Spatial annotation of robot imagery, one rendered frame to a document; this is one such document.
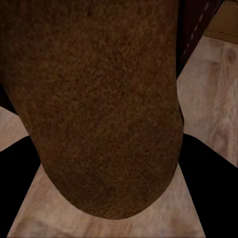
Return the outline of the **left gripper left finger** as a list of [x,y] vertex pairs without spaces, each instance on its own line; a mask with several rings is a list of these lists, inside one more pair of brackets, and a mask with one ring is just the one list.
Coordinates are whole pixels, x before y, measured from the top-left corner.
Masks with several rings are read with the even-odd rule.
[[6,238],[41,162],[30,136],[0,152],[0,238]]

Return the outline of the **sandal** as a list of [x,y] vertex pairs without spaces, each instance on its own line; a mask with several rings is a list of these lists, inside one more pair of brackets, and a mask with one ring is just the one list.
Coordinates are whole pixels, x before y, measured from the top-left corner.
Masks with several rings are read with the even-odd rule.
[[224,0],[0,0],[0,106],[77,209],[132,217],[171,183],[177,79]]

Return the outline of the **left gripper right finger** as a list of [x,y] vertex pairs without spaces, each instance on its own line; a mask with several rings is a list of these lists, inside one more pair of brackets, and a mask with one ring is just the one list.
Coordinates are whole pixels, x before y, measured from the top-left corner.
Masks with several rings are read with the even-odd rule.
[[206,238],[238,238],[238,168],[187,134],[178,163]]

